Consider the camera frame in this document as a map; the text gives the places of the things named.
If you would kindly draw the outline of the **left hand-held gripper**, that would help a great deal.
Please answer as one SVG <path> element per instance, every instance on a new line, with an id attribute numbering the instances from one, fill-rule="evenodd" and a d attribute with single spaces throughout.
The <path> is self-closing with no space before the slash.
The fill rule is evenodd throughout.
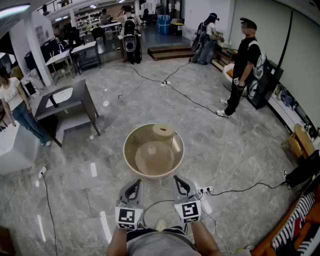
<path id="1" fill-rule="evenodd" d="M 116 201 L 115 221 L 117 227 L 125 230 L 137 230 L 144 210 L 142 180 L 128 182 L 120 189 L 119 200 Z"/>

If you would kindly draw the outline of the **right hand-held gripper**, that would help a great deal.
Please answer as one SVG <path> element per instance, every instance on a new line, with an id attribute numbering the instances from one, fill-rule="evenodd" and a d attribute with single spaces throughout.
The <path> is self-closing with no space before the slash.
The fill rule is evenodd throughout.
<path id="1" fill-rule="evenodd" d="M 201 218 L 201 201 L 195 184 L 182 176 L 174 175 L 172 179 L 173 197 L 175 202 L 173 208 L 183 224 L 198 222 Z"/>

